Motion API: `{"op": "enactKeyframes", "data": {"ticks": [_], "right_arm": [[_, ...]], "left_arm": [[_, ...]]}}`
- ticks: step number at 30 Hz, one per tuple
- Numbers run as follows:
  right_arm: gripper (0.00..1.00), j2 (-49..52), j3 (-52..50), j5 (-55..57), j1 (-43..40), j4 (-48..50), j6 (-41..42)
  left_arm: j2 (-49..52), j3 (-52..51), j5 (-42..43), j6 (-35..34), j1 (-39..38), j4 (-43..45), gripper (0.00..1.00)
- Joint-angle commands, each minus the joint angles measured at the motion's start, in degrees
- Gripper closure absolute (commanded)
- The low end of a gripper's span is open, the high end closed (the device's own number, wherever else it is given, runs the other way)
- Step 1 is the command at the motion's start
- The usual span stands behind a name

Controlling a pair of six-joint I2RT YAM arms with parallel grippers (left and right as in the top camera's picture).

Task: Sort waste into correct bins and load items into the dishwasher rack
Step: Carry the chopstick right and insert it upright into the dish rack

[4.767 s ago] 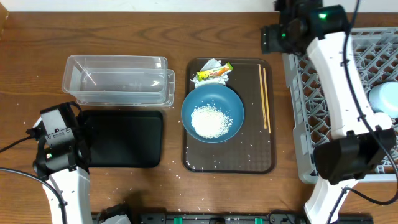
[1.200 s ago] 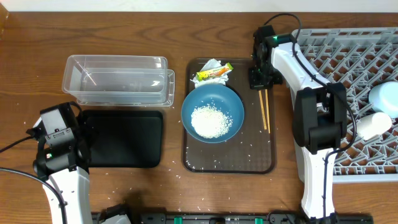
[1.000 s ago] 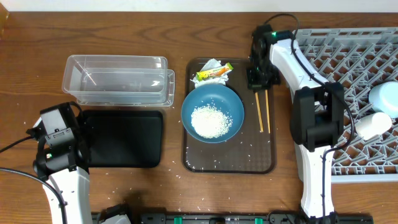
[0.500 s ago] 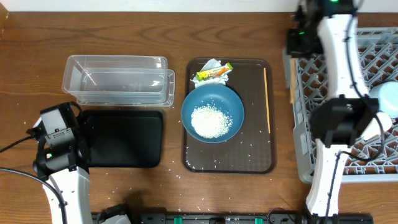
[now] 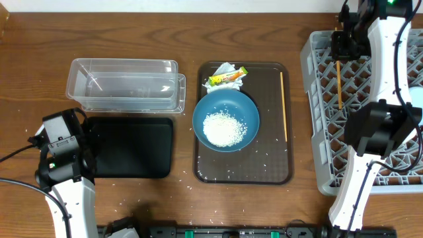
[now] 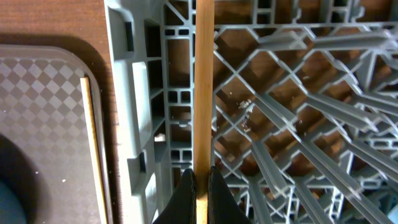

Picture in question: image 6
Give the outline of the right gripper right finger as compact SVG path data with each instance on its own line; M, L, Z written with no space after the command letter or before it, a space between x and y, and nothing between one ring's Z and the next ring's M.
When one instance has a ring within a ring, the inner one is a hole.
M208 223L250 224L215 166L211 167L208 176Z

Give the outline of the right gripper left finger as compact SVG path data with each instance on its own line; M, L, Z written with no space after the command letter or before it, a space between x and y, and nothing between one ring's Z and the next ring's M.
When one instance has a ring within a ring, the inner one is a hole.
M153 224L196 224L196 180L186 169L167 206Z

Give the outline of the wooden chopstick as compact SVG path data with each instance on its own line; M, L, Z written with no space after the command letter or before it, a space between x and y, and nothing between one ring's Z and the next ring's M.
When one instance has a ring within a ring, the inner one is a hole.
M208 174L211 167L214 0L198 0L195 30L193 110L194 173L197 180L196 223L208 222Z
M80 78L81 94L83 99L83 108L85 113L86 130L88 136L88 144L90 148L91 165L94 175L96 198L99 210L99 219L101 224L107 224L106 202L104 197L104 189L102 182L102 172L100 166L100 158L98 151L98 143L96 136L95 117L93 114L93 102L91 99L90 81L88 77Z

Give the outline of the dark blue bowl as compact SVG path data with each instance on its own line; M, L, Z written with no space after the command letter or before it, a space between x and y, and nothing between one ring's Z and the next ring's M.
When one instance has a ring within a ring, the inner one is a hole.
M13 190L1 181L1 224L26 224L25 211Z

